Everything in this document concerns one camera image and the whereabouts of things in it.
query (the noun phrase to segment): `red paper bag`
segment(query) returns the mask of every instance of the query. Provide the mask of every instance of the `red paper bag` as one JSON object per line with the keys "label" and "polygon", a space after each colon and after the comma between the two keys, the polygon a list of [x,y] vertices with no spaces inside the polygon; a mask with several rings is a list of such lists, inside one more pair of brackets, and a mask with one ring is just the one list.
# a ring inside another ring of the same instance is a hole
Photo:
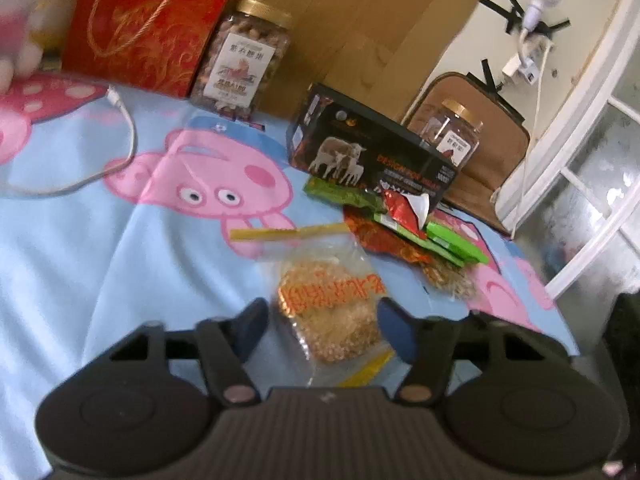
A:
{"label": "red paper bag", "polygon": [[78,0],[62,68],[187,96],[226,0]]}

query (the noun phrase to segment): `bed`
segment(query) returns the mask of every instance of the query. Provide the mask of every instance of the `bed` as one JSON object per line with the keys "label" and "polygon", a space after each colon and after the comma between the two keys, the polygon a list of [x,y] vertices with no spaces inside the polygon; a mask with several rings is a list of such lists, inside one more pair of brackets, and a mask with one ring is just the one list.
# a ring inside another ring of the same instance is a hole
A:
{"label": "bed", "polygon": [[[50,75],[16,83],[0,98],[2,182],[63,186],[122,160],[127,125],[105,90]],[[139,135],[127,170],[66,196],[5,193],[0,200],[2,480],[46,475],[49,465],[33,431],[37,405],[107,346],[149,320],[168,330],[191,328],[207,317],[232,317],[270,295],[256,261],[260,247],[240,248],[229,229],[342,219],[339,208],[302,191],[307,175],[287,164],[285,121],[260,116],[262,130],[188,102],[118,91]],[[183,163],[195,155],[204,161],[199,170]],[[284,180],[272,182],[273,168]],[[250,174],[252,184],[231,189],[223,175],[236,171]],[[271,197],[266,204],[257,198],[261,193]],[[230,208],[241,214],[230,216]],[[479,235],[489,251],[490,263],[476,276],[488,292],[465,304],[428,287],[408,266],[371,255],[389,294],[419,317],[492,312],[553,336],[575,354],[564,320],[519,249],[462,212],[445,208],[443,214]],[[502,309],[507,303],[512,308]],[[247,364],[263,394],[294,380],[282,365],[286,358],[278,334],[268,331]],[[392,360],[375,381],[392,390],[406,370]],[[461,364],[452,382],[474,373],[471,364]]]}

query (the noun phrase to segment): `white cable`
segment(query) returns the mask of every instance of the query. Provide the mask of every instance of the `white cable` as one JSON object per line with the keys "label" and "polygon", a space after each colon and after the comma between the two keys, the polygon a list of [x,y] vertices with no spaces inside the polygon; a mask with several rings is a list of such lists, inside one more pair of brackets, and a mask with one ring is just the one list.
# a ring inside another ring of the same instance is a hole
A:
{"label": "white cable", "polygon": [[100,170],[97,173],[91,174],[88,177],[85,177],[82,180],[75,182],[74,184],[69,184],[68,186],[55,187],[52,189],[36,191],[36,190],[27,189],[20,186],[14,186],[13,184],[9,184],[7,182],[3,182],[3,183],[0,183],[0,190],[4,189],[4,190],[11,191],[15,193],[17,196],[19,196],[20,198],[28,198],[28,197],[46,198],[46,197],[62,196],[62,195],[66,195],[68,193],[77,191],[81,187],[84,187],[87,184],[95,182],[96,180],[100,180],[101,178],[104,178],[105,176],[110,175],[111,173],[117,173],[118,171],[121,171],[124,168],[126,168],[131,163],[134,156],[136,155],[136,147],[138,145],[138,133],[136,131],[136,124],[133,121],[133,118],[131,117],[129,110],[127,110],[127,107],[122,101],[120,94],[118,94],[111,86],[107,89],[107,99],[114,107],[120,110],[120,113],[123,115],[125,121],[127,121],[127,124],[129,125],[129,139],[130,139],[129,154],[127,155],[127,158],[125,158],[125,160],[116,164],[115,166],[112,166],[111,168],[107,168],[106,170]]}
{"label": "white cable", "polygon": [[524,55],[524,43],[527,41],[529,31],[526,28],[522,29],[520,37],[518,38],[518,57],[520,58],[520,64],[522,66],[527,65],[527,56]]}
{"label": "white cable", "polygon": [[546,39],[546,47],[545,53],[542,56],[542,65],[540,66],[540,76],[538,77],[538,97],[536,98],[536,114],[533,117],[533,128],[531,129],[531,138],[529,140],[529,145],[527,146],[527,152],[524,156],[524,165],[522,168],[522,183],[520,184],[520,199],[518,200],[518,205],[516,206],[516,216],[513,222],[513,228],[511,229],[511,239],[516,234],[516,229],[518,227],[518,222],[520,221],[520,206],[522,205],[522,200],[524,199],[524,190],[527,183],[527,165],[529,163],[529,154],[533,147],[538,142],[538,115],[540,114],[540,98],[542,97],[542,76],[545,75],[546,68],[546,60],[549,57],[549,51],[551,51],[551,46],[553,45],[552,41],[549,38]]}

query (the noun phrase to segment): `wooden wall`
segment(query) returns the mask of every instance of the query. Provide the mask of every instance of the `wooden wall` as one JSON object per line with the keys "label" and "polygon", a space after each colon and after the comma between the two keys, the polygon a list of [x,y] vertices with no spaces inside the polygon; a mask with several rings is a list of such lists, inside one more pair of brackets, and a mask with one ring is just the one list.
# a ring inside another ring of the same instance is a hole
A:
{"label": "wooden wall", "polygon": [[321,81],[400,120],[478,0],[265,0],[294,17],[260,108],[290,119]]}

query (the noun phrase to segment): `yellow strip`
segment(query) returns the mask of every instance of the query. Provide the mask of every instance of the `yellow strip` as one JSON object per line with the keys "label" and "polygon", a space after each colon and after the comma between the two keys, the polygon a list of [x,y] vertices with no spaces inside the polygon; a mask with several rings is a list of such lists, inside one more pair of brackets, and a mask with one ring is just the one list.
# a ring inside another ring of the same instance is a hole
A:
{"label": "yellow strip", "polygon": [[351,230],[347,224],[338,222],[335,224],[309,225],[298,229],[231,229],[231,231],[229,231],[229,239],[232,242],[244,242],[248,240],[276,242],[278,240],[290,240],[292,238],[311,238],[313,236],[350,232]]}
{"label": "yellow strip", "polygon": [[338,384],[338,387],[358,388],[360,386],[366,386],[373,380],[376,375],[380,373],[382,367],[389,361],[391,361],[391,358],[394,355],[395,353],[393,350],[387,350],[386,352],[380,354],[378,357],[374,357],[351,377],[343,380],[340,384]]}

